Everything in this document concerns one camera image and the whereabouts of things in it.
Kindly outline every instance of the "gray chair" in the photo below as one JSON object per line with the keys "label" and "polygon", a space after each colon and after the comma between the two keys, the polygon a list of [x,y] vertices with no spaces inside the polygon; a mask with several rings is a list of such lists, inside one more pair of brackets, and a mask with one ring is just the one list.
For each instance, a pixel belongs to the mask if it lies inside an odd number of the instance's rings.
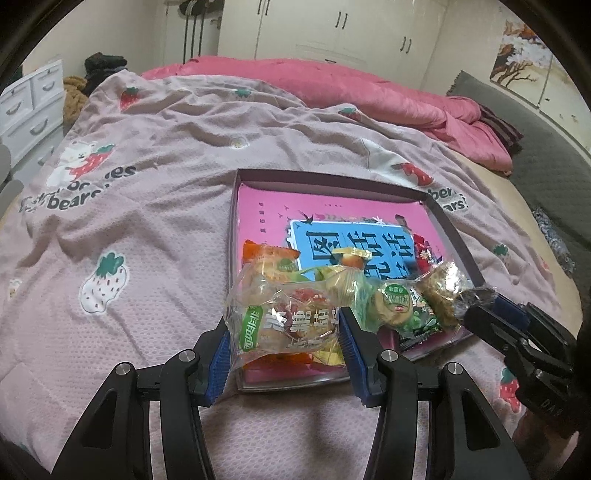
{"label": "gray chair", "polygon": [[10,150],[5,145],[0,145],[0,219],[24,188],[20,180],[12,180],[10,159]]}

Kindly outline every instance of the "brown stuffed toy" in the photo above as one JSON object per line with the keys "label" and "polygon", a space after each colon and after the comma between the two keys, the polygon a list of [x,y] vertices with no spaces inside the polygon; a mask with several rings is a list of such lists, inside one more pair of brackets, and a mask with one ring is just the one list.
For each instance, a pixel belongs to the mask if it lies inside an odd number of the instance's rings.
{"label": "brown stuffed toy", "polygon": [[64,126],[67,130],[76,123],[80,112],[88,101],[88,97],[82,93],[82,89],[86,86],[86,83],[86,79],[82,77],[71,76],[64,78],[64,89],[66,90]]}

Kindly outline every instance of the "cartoon bear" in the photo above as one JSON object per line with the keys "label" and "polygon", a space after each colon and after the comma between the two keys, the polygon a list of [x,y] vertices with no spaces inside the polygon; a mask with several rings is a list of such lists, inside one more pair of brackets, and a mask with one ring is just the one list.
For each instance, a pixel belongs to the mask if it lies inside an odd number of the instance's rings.
{"label": "cartoon bear", "polygon": [[74,180],[71,170],[82,167],[86,159],[92,155],[96,148],[96,142],[90,144],[74,140],[60,155],[60,162],[46,181],[47,187],[54,188],[66,185]]}

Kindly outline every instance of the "wardrobe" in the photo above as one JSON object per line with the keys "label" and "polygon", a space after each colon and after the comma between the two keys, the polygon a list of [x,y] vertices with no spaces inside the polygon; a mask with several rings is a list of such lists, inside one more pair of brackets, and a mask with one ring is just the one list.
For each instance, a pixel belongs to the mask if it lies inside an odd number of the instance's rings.
{"label": "wardrobe", "polygon": [[420,88],[447,0],[226,0],[218,55],[341,64]]}

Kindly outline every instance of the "green label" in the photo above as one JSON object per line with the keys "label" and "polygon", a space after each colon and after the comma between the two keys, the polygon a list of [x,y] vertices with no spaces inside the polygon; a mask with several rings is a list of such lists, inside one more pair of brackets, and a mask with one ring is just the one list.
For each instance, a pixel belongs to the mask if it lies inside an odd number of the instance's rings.
{"label": "green label", "polygon": [[246,310],[246,315],[242,321],[242,331],[240,332],[240,348],[248,352],[256,348],[256,337],[258,329],[261,326],[262,307],[250,306]]}
{"label": "green label", "polygon": [[388,308],[395,312],[406,313],[411,306],[410,294],[402,285],[388,285],[384,289],[384,299]]}

